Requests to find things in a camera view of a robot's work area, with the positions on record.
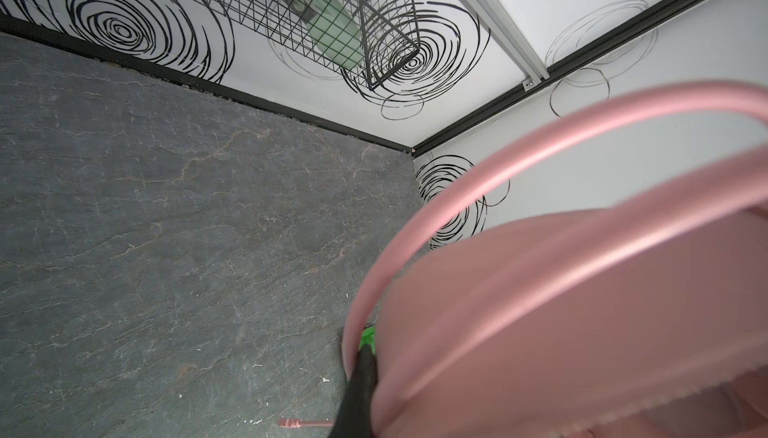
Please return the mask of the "green item in basket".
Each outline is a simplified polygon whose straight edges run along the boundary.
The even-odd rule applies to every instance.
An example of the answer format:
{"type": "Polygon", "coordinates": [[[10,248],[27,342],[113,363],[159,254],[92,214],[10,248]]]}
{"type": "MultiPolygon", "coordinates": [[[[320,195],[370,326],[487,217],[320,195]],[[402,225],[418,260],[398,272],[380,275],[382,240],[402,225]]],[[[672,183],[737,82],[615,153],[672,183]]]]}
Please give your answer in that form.
{"type": "Polygon", "coordinates": [[[304,23],[324,58],[346,70],[362,64],[362,31],[341,0],[281,1],[304,23]]]}

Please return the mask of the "green snack bag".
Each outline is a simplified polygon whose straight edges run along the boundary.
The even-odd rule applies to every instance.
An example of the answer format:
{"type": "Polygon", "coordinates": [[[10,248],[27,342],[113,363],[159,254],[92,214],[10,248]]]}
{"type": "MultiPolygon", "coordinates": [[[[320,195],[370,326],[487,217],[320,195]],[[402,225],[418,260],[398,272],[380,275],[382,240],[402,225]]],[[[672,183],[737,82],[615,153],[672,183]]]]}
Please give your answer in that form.
{"type": "Polygon", "coordinates": [[[358,349],[369,347],[372,353],[376,352],[376,326],[367,325],[361,332],[358,349]]]}

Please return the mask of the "pink headphones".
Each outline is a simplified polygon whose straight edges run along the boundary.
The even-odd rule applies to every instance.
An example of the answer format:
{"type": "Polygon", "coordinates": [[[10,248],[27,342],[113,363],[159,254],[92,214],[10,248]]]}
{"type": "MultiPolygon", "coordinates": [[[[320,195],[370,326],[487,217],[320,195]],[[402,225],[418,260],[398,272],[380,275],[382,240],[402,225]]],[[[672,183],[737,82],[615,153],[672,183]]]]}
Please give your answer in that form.
{"type": "Polygon", "coordinates": [[[610,208],[516,220],[426,255],[485,192],[593,136],[767,90],[687,82],[591,106],[494,153],[386,247],[344,328],[376,326],[374,437],[763,437],[767,149],[610,208]]]}

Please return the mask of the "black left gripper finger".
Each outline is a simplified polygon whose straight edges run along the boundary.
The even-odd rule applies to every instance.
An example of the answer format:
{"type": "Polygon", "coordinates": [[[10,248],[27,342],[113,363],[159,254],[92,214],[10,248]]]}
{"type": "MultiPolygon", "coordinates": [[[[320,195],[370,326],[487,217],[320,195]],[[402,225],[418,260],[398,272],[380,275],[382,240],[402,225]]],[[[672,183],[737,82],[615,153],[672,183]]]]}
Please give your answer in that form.
{"type": "Polygon", "coordinates": [[[347,383],[329,438],[373,438],[371,403],[378,383],[377,360],[371,347],[362,347],[347,383]]]}

